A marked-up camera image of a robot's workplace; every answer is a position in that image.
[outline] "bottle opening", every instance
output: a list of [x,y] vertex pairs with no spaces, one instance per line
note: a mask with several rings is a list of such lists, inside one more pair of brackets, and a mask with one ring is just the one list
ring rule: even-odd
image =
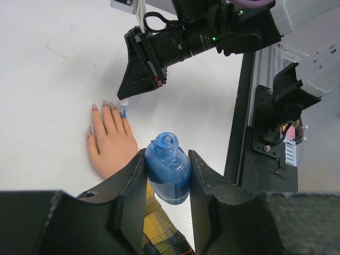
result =
[[170,135],[165,135],[161,138],[160,142],[164,145],[171,145],[174,139]]

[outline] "black cable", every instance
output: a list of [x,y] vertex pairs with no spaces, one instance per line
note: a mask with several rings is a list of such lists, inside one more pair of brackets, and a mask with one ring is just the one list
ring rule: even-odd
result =
[[178,25],[181,25],[181,23],[178,21],[178,20],[168,20],[166,19],[163,15],[161,15],[160,13],[158,12],[148,12],[144,15],[144,18],[143,18],[143,23],[144,23],[144,27],[145,29],[148,31],[148,32],[151,32],[151,33],[159,33],[159,32],[162,32],[164,30],[166,30],[165,28],[164,29],[160,29],[160,30],[155,30],[155,29],[152,29],[148,26],[148,22],[147,22],[147,18],[148,17],[156,17],[156,18],[159,18],[160,20],[162,20],[165,24],[167,25],[173,25],[173,26],[178,26]]
[[271,143],[271,146],[276,146],[276,145],[278,145],[278,144],[282,143],[282,142],[283,142],[283,140],[285,140],[285,138],[286,138],[286,135],[287,135],[287,132],[288,132],[288,129],[289,129],[291,126],[292,126],[292,123],[289,123],[289,124],[287,124],[287,126],[286,126],[285,130],[283,131],[283,135],[282,135],[282,137],[280,138],[280,140],[278,140],[278,141],[276,141],[276,142],[273,142],[273,143]]

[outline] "black bracket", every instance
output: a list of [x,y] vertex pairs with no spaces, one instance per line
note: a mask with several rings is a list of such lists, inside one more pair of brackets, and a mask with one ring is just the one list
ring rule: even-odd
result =
[[140,27],[132,28],[124,36],[129,61],[117,93],[120,100],[153,91],[166,83],[166,68],[159,65],[148,41],[150,36],[151,33],[142,33]]
[[285,143],[281,142],[278,145],[271,146],[270,144],[278,141],[281,138],[280,128],[268,130],[267,127],[261,125],[257,121],[258,114],[262,106],[271,104],[273,99],[273,90],[268,87],[258,85],[255,93],[254,111],[253,111],[253,137],[252,149],[271,158],[285,160]]

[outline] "screw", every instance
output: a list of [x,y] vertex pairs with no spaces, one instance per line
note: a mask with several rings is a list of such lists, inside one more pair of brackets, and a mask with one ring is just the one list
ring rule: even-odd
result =
[[269,145],[264,146],[263,148],[266,152],[270,151],[271,147]]

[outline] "bottle neck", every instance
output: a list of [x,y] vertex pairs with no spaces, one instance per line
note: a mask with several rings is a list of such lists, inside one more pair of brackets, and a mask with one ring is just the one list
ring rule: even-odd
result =
[[179,153],[179,141],[172,133],[162,133],[153,141],[156,156],[160,158],[175,157]]

